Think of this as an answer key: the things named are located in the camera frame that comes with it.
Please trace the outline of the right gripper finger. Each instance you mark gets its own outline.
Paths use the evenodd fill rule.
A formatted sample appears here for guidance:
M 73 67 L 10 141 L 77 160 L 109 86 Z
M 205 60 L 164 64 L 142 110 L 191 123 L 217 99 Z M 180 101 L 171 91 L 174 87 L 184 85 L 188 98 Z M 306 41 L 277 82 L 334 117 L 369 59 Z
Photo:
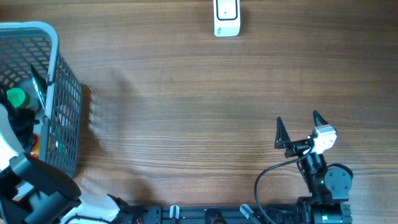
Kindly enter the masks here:
M 315 127 L 328 124 L 328 122 L 321 116 L 321 114 L 317 110 L 313 111 L 313 120 L 315 123 Z
M 275 134 L 274 148 L 284 149 L 287 148 L 291 143 L 289 134 L 285 128 L 285 125 L 281 117 L 277 118 L 277 128 Z

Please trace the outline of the green lid jar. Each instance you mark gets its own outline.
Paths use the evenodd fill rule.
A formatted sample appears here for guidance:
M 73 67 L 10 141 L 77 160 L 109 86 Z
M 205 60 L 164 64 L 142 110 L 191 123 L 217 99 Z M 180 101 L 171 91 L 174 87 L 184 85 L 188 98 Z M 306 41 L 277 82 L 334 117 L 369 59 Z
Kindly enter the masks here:
M 7 91 L 7 99 L 17 109 L 31 109 L 35 112 L 40 110 L 38 99 L 30 96 L 21 88 L 11 88 Z

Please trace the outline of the red sauce bottle green cap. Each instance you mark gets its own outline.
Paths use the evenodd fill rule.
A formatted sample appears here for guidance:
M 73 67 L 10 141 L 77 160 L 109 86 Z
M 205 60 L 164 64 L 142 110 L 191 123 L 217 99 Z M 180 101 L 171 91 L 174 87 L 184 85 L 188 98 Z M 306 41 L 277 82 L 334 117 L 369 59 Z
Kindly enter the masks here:
M 40 136 L 34 134 L 32 138 L 32 150 L 30 152 L 32 157 L 38 158 L 40 155 Z

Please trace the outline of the green 3M gloves packet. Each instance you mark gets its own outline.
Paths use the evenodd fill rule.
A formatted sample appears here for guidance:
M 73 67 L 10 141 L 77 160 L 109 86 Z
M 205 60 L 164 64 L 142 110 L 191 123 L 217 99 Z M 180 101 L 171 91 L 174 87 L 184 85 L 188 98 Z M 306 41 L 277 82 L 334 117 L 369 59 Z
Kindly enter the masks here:
M 38 94 L 40 104 L 43 109 L 46 107 L 46 99 L 47 99 L 47 81 L 44 79 L 40 73 L 35 69 L 35 67 L 31 64 L 30 70 L 32 74 L 32 81 L 35 87 L 35 90 Z

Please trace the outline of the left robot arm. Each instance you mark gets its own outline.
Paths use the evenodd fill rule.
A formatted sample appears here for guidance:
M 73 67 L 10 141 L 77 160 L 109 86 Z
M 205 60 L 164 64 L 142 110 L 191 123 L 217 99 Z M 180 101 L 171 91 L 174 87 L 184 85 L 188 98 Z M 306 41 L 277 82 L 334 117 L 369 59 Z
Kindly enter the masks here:
M 4 223 L 133 223 L 120 198 L 82 191 L 68 175 L 26 153 L 1 106 L 1 218 Z

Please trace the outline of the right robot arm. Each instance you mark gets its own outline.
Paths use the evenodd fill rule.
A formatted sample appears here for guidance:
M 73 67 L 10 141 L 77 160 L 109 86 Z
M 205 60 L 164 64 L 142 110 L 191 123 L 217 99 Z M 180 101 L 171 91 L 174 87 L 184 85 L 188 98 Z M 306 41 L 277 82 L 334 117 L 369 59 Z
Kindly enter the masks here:
M 291 141 L 282 118 L 277 118 L 276 149 L 285 149 L 285 157 L 297 157 L 298 169 L 307 185 L 309 196 L 295 204 L 281 205 L 269 213 L 276 223 L 352 223 L 349 191 L 353 172 L 343 164 L 327 164 L 323 153 L 331 149 L 337 130 L 318 111 L 313 112 L 314 130 L 306 139 Z

